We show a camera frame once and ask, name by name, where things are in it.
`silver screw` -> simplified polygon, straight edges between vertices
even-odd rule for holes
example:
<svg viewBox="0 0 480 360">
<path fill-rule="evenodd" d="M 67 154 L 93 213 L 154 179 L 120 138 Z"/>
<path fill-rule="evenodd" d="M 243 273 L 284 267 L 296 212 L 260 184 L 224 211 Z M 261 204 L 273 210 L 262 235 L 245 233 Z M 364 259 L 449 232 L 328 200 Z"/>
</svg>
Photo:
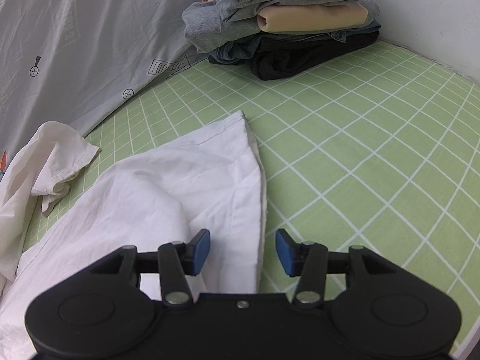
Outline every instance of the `silver screw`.
<svg viewBox="0 0 480 360">
<path fill-rule="evenodd" d="M 188 302 L 190 300 L 190 296 L 185 292 L 175 291 L 167 294 L 165 300 L 169 304 L 179 305 Z"/>
<path fill-rule="evenodd" d="M 246 300 L 239 300 L 237 302 L 237 307 L 239 309 L 246 309 L 247 307 L 249 307 L 249 305 L 250 305 L 249 302 L 247 302 Z"/>
<path fill-rule="evenodd" d="M 297 294 L 297 300 L 303 304 L 312 304 L 319 302 L 320 295 L 315 291 L 302 291 Z"/>
</svg>

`beige cloth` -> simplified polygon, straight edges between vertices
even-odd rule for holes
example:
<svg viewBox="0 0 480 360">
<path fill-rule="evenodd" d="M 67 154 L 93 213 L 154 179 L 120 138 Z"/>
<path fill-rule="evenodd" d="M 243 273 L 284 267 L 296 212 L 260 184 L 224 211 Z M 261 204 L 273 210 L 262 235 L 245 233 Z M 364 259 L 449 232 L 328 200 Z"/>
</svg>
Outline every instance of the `beige cloth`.
<svg viewBox="0 0 480 360">
<path fill-rule="evenodd" d="M 328 31 L 361 26 L 368 10 L 360 5 L 270 5 L 257 15 L 264 32 Z"/>
</svg>

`white wall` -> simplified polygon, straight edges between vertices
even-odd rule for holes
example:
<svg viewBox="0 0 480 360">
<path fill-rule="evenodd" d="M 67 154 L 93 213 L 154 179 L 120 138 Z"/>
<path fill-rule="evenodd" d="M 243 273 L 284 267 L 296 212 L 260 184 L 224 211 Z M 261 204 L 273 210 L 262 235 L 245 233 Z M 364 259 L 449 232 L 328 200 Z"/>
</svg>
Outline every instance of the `white wall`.
<svg viewBox="0 0 480 360">
<path fill-rule="evenodd" d="M 480 83 L 480 0 L 376 0 L 382 38 Z"/>
</svg>

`stack of clothes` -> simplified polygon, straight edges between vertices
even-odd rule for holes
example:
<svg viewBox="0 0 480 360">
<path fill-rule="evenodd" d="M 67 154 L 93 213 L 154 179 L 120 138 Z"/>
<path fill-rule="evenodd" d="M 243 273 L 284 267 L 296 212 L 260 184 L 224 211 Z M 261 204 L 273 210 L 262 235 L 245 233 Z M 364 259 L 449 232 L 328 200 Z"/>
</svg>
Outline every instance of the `stack of clothes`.
<svg viewBox="0 0 480 360">
<path fill-rule="evenodd" d="M 182 18 L 211 63 L 246 63 L 275 80 L 371 45 L 379 14 L 373 0 L 203 0 Z"/>
</svg>

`green grid fabric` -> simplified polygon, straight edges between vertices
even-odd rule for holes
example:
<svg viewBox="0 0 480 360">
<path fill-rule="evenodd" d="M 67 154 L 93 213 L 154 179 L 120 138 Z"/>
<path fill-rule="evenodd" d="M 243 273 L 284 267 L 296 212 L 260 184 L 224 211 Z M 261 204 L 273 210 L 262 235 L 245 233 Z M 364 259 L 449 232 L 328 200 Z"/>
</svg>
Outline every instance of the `green grid fabric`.
<svg viewBox="0 0 480 360">
<path fill-rule="evenodd" d="M 47 218 L 37 206 L 25 249 L 114 162 L 237 110 L 267 176 L 261 291 L 296 284 L 275 254 L 279 227 L 333 251 L 365 245 L 457 301 L 458 346 L 480 316 L 480 88 L 385 42 L 291 79 L 203 61 L 144 90 L 88 135 L 100 155 Z M 328 298 L 344 289 L 328 278 Z"/>
</svg>

